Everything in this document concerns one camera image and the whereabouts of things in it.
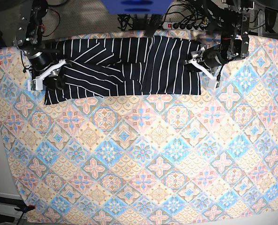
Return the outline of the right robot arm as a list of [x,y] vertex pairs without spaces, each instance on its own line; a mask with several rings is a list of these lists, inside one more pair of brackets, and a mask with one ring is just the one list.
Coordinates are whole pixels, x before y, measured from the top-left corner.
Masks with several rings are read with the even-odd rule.
[[59,54],[56,48],[46,48],[42,43],[43,17],[48,12],[45,0],[26,0],[20,8],[20,21],[13,45],[20,50],[21,56],[26,56],[30,65],[23,65],[23,72],[30,76],[27,88],[42,90],[46,86],[50,90],[64,90],[64,77],[60,74],[66,60],[55,60],[54,54]]

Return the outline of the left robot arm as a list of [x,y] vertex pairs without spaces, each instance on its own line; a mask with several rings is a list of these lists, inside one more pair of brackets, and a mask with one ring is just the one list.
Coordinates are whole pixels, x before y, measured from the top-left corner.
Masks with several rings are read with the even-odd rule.
[[191,52],[185,62],[185,69],[190,72],[212,71],[231,61],[243,60],[249,55],[249,10],[254,9],[252,0],[223,0],[227,7],[219,8],[211,0],[189,1],[200,9],[209,20],[206,31],[220,31],[220,43]]

